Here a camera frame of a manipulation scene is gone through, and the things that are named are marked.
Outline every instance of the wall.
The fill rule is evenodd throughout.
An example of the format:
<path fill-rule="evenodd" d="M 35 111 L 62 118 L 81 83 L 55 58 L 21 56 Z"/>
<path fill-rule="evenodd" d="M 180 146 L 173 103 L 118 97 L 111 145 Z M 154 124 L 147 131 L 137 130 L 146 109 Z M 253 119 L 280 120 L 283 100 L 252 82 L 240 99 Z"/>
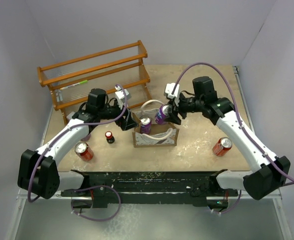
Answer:
<path fill-rule="evenodd" d="M 275 0 L 27 0 L 58 61 L 142 40 L 148 64 L 239 65 Z"/>
<path fill-rule="evenodd" d="M 278 0 L 240 65 L 256 134 L 291 161 L 294 177 L 294 0 Z M 294 235 L 294 186 L 281 189 Z"/>
<path fill-rule="evenodd" d="M 54 63 L 24 0 L 0 0 L 0 240 L 18 192 L 20 156 L 39 146 L 51 107 L 37 66 Z"/>

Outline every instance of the wooden frame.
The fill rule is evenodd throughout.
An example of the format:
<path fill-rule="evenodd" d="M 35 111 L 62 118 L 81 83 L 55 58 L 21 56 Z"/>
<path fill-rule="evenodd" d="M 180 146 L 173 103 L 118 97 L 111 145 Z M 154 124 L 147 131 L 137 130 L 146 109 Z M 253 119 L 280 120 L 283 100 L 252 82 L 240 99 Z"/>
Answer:
<path fill-rule="evenodd" d="M 123 50 L 129 49 L 129 48 L 134 48 L 134 47 L 138 48 L 137 55 L 129 56 L 129 57 L 122 58 L 122 59 L 117 59 L 112 62 L 100 64 L 98 66 L 93 66 L 93 67 L 89 67 L 86 69 L 76 70 L 73 72 L 67 72 L 66 74 L 59 74 L 59 75 L 54 76 L 52 78 L 48 78 L 46 75 L 46 71 L 55 70 L 55 69 L 59 70 L 63 66 L 65 66 L 65 68 L 68 68 L 68 66 L 75 64 L 75 63 L 79 63 L 79 62 L 82 62 L 85 60 L 89 60 L 92 58 L 96 58 L 96 57 L 111 54 L 111 53 L 115 53 L 118 51 L 123 51 Z M 58 110 L 61 111 L 64 123 L 66 125 L 68 123 L 68 120 L 67 120 L 65 108 L 87 101 L 88 96 L 80 96 L 76 99 L 62 102 L 62 101 L 58 100 L 56 93 L 57 93 L 57 91 L 59 91 L 60 89 L 62 89 L 64 87 L 68 87 L 68 86 L 80 83 L 84 80 L 87 80 L 87 81 L 94 80 L 94 79 L 97 79 L 100 77 L 104 77 L 104 76 L 118 73 L 121 71 L 125 71 L 128 69 L 138 68 L 139 79 L 135 80 L 133 82 L 127 83 L 127 84 L 123 85 L 123 87 L 128 89 L 128 88 L 132 88 L 132 87 L 141 85 L 147 95 L 147 99 L 148 100 L 152 99 L 152 96 L 151 96 L 151 94 L 147 88 L 147 85 L 146 85 L 146 83 L 150 82 L 150 77 L 145 69 L 144 61 L 143 61 L 143 58 L 147 58 L 147 56 L 148 56 L 147 51 L 146 51 L 142 41 L 139 40 L 139 41 L 131 43 L 131 44 L 115 47 L 115 48 L 112 48 L 109 50 L 105 50 L 105 51 L 93 53 L 90 55 L 78 57 L 78 58 L 71 59 L 68 61 L 63 61 L 63 62 L 56 63 L 56 64 L 49 65 L 49 66 L 38 67 L 37 68 L 38 79 L 39 79 L 39 83 L 42 87 L 45 87 L 45 86 L 48 87 L 50 94 L 51 94 L 53 107 L 56 111 L 58 111 Z M 115 88 L 110 88 L 110 87 L 106 87 L 105 90 L 106 90 L 107 94 L 111 94 L 116 91 Z M 131 105 L 130 108 L 139 107 L 144 103 L 145 102 L 136 103 L 134 105 Z"/>

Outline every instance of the red bottle cap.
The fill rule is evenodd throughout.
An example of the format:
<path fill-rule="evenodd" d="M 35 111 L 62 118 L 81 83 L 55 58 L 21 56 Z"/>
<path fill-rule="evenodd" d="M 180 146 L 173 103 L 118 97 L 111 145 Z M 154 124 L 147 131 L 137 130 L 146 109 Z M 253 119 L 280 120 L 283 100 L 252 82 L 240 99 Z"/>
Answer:
<path fill-rule="evenodd" d="M 107 131 L 107 132 L 105 133 L 105 137 L 106 137 L 107 139 L 111 139 L 111 138 L 113 137 L 112 132 L 111 132 L 111 131 Z"/>

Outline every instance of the purple object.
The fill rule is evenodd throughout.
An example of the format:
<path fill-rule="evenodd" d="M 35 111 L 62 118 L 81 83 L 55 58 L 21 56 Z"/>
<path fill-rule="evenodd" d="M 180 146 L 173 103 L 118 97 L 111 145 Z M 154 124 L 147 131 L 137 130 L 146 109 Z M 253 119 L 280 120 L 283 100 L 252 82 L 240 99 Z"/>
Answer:
<path fill-rule="evenodd" d="M 152 120 L 149 116 L 142 116 L 140 118 L 141 126 L 140 133 L 141 134 L 150 134 L 152 131 Z"/>
<path fill-rule="evenodd" d="M 168 117 L 168 110 L 169 110 L 170 105 L 169 104 L 165 104 L 162 105 L 158 112 L 155 115 L 155 122 L 159 125 L 165 125 L 167 122 L 165 121 L 165 119 Z"/>
<path fill-rule="evenodd" d="M 91 138 L 92 134 L 89 133 L 87 136 L 81 139 L 82 142 L 87 142 Z"/>

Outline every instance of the box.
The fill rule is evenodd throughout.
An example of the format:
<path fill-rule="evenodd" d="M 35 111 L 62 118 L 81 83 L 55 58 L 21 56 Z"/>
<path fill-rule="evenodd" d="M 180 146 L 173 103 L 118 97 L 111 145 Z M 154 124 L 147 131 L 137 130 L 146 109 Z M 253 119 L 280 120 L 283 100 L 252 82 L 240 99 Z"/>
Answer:
<path fill-rule="evenodd" d="M 172 133 L 166 138 L 162 140 L 150 139 L 147 136 L 144 136 L 140 133 L 141 131 L 141 123 L 139 126 L 134 129 L 132 132 L 132 140 L 134 148 L 147 148 L 147 147 L 168 147 L 168 146 L 177 146 L 177 139 L 179 129 L 175 127 L 172 123 L 167 123 L 165 125 L 159 125 L 155 122 L 155 115 L 158 112 L 158 108 L 151 110 L 144 110 L 144 112 L 133 112 L 132 115 L 136 121 L 139 121 L 139 118 L 142 116 L 148 116 L 151 119 L 151 133 L 149 136 L 154 138 L 162 138 L 166 136 L 170 132 L 170 128 L 172 128 Z"/>

